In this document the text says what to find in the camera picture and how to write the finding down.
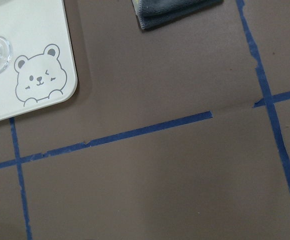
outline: microfiber towel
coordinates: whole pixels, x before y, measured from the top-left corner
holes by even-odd
[[[132,0],[141,29],[150,29],[223,0]]]

